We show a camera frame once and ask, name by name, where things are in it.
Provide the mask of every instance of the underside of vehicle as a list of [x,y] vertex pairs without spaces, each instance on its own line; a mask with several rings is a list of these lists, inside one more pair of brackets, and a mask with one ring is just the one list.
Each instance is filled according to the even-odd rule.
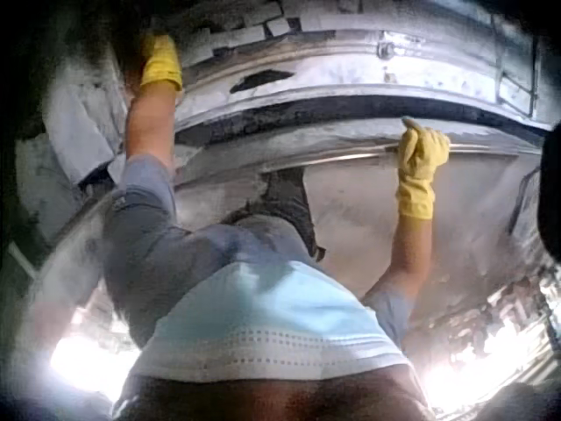
[[[430,281],[404,344],[437,414],[469,414],[502,384],[557,368],[555,311],[533,298],[556,303],[560,288],[536,228],[541,145],[561,114],[561,60],[546,39],[448,0],[201,0],[159,25],[176,39],[185,81],[182,226],[217,223],[259,196],[260,175],[304,167],[322,266],[362,296],[389,262],[394,153],[410,116],[451,139],[435,180]],[[10,249],[10,276],[30,285],[13,302],[21,389],[43,382],[34,374],[52,359],[63,367],[55,350],[78,333],[136,352],[103,290],[101,243],[130,102],[115,52],[96,69],[68,61],[45,101],[46,132],[18,142],[18,193],[46,250],[30,263],[31,246]],[[521,351],[506,359],[512,346]],[[469,385],[462,398],[443,391],[454,382]]]

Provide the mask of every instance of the glove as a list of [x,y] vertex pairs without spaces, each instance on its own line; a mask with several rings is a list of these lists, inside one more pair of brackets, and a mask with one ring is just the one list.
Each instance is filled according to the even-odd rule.
[[181,66],[174,41],[167,35],[150,37],[146,42],[148,61],[144,66],[140,86],[158,81],[170,81],[175,90],[182,89]]
[[448,160],[450,139],[441,132],[423,128],[404,118],[407,130],[398,147],[397,188],[400,215],[417,219],[432,219],[435,192],[430,184],[437,171]]

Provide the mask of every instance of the blue face mask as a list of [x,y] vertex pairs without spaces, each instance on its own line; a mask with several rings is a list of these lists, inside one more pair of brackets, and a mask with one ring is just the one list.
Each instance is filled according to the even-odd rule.
[[322,380],[409,364],[375,312],[300,262],[222,268],[162,318],[132,373],[184,382]]

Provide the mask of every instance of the yellow rubber glove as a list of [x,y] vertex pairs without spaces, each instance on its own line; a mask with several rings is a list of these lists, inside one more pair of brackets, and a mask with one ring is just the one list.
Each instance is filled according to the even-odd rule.
[[167,35],[150,37],[146,41],[148,61],[144,66],[140,86],[158,81],[170,81],[175,90],[182,89],[181,65],[174,41]]
[[435,192],[430,186],[437,167],[448,160],[450,139],[437,130],[404,118],[407,130],[398,147],[399,186],[395,196],[400,215],[432,219]]

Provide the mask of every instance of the worker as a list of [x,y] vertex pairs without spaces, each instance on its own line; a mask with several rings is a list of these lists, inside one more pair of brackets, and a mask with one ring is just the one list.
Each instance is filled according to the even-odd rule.
[[316,261],[301,168],[266,175],[260,199],[222,224],[177,225],[181,84],[173,41],[155,37],[104,227],[107,288],[141,348],[113,417],[432,419],[400,344],[430,270],[448,138],[404,119],[391,262],[360,301]]

